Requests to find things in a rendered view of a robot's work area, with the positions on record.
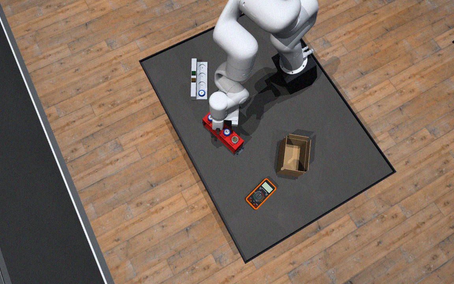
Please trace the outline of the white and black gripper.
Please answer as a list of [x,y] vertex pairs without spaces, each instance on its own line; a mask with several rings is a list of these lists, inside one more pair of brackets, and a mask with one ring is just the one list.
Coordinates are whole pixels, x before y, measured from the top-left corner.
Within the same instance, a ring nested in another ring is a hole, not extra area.
[[[211,117],[212,118],[212,117]],[[216,134],[219,135],[219,132],[222,131],[223,125],[225,120],[217,121],[212,118],[212,129],[215,131]]]

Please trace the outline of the orange digital multimeter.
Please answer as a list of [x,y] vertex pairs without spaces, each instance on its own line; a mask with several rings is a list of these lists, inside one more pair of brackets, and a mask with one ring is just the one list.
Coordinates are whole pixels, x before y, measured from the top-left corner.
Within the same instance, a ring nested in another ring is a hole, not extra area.
[[265,178],[260,184],[245,198],[245,201],[253,208],[258,209],[275,192],[276,186]]

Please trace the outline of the brown cardboard box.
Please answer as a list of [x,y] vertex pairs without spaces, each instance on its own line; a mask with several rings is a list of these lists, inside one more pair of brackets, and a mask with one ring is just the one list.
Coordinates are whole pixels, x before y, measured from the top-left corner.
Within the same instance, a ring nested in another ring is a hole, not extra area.
[[311,140],[308,137],[292,135],[284,137],[279,146],[276,173],[287,176],[301,176],[309,167]]

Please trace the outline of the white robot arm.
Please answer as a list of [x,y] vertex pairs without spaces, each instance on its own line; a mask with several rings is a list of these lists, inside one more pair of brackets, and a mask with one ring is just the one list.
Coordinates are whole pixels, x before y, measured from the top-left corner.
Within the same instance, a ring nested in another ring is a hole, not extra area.
[[213,30],[213,40],[227,53],[227,61],[216,70],[214,82],[220,92],[209,98],[214,120],[231,120],[238,126],[238,107],[249,97],[240,82],[252,72],[258,53],[257,40],[237,22],[245,14],[262,30],[279,53],[279,65],[287,74],[301,72],[309,54],[300,39],[313,27],[318,14],[317,0],[229,0]]

